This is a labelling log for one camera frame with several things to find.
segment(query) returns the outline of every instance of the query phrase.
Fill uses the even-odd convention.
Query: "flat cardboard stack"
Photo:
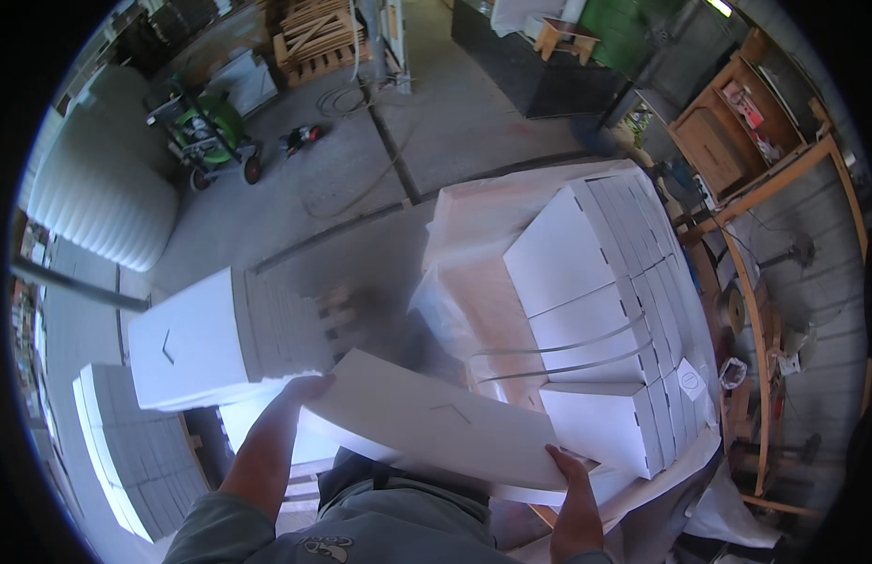
[[[644,478],[683,456],[698,427],[677,378],[690,342],[670,270],[679,250],[649,197],[633,176],[572,181],[504,255],[545,351],[553,384],[541,396],[561,444]],[[620,411],[641,432],[599,448],[615,423],[594,415]]]
[[[141,410],[128,367],[88,365],[72,383],[88,456],[116,521],[149,542],[207,493],[178,414]]]
[[[138,404],[177,412],[253,397],[335,363],[314,299],[226,268],[129,324]]]

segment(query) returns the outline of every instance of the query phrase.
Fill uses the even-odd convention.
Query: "wooden stool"
[[[533,51],[542,50],[542,60],[548,61],[562,35],[574,36],[574,44],[565,45],[564,49],[570,51],[575,57],[578,56],[580,66],[585,67],[590,55],[593,54],[596,43],[601,39],[587,28],[576,23],[563,22],[555,18],[543,18],[542,31],[536,42],[533,43]]]

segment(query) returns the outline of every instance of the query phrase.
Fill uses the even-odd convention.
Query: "forearm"
[[[277,396],[251,426],[219,491],[252,502],[275,521],[289,484],[300,403]]]

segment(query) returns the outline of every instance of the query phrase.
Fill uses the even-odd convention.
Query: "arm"
[[[567,478],[567,496],[551,536],[551,561],[553,564],[577,561],[574,558],[605,546],[602,519],[593,488],[589,485],[587,468],[577,458],[566,455],[553,445],[546,445],[546,450]]]
[[[251,426],[219,491],[253,503],[275,521],[289,484],[301,405],[323,393],[335,378],[305,376],[286,384]]]

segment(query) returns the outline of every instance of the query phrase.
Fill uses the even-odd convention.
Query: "person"
[[[301,405],[335,376],[291,380],[251,426],[232,470],[216,492],[194,503],[166,564],[295,562],[485,562],[513,560],[489,534],[488,496],[437,484],[340,449],[318,482],[317,523],[276,537]],[[568,489],[552,534],[556,564],[611,564],[586,468],[546,445]]]

